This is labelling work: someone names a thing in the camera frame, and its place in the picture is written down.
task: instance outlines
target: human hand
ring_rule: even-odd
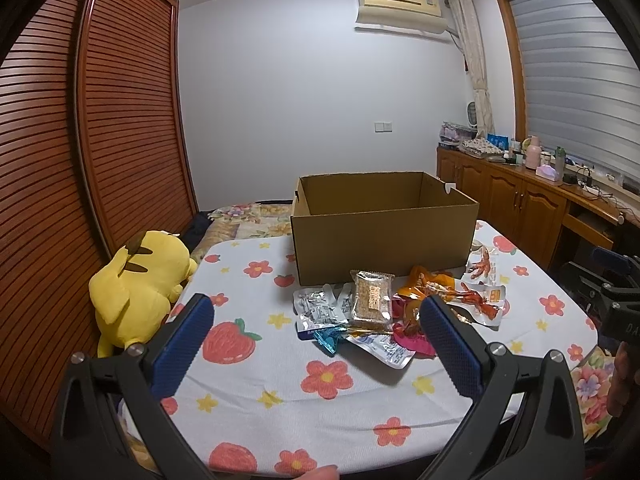
[[[313,471],[304,473],[300,477],[300,480],[339,480],[339,479],[340,479],[340,475],[338,474],[337,465],[326,465],[324,467],[319,467],[318,469],[314,469]]]
[[[613,377],[611,378],[611,388],[607,395],[607,411],[611,416],[620,416],[622,410],[629,402],[631,388],[635,384],[640,384],[640,369],[638,364],[629,358],[630,349],[625,342],[620,343],[616,359],[614,361]]]

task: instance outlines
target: open brown box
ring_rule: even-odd
[[[300,285],[349,282],[351,269],[464,266],[478,208],[427,173],[304,176],[291,216]]]

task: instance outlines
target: bolt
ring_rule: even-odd
[[[507,347],[502,343],[491,343],[489,345],[489,350],[493,355],[501,356],[507,353]]]
[[[552,350],[551,352],[549,352],[549,357],[551,357],[551,360],[556,363],[561,363],[562,361],[564,361],[562,352],[559,352],[558,350]]]
[[[79,365],[84,361],[84,354],[82,352],[74,352],[71,356],[71,364]]]
[[[133,343],[133,345],[127,348],[127,354],[129,354],[132,357],[138,357],[139,355],[142,355],[144,351],[145,351],[145,346],[140,343]]]

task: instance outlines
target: white wall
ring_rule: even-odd
[[[513,95],[513,74],[504,22],[498,0],[473,0],[480,23],[486,80],[494,111],[497,135],[515,137],[516,111]]]
[[[291,198],[305,174],[435,173],[466,121],[447,34],[357,32],[357,0],[212,0],[180,13],[182,118],[201,210]],[[374,133],[374,121],[393,123]]]

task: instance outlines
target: beige curtain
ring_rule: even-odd
[[[495,133],[495,127],[489,91],[486,85],[486,65],[478,15],[471,0],[449,0],[449,5],[458,28],[462,51],[465,54],[466,65],[469,68],[469,75],[474,88],[478,134],[485,137],[487,133]]]

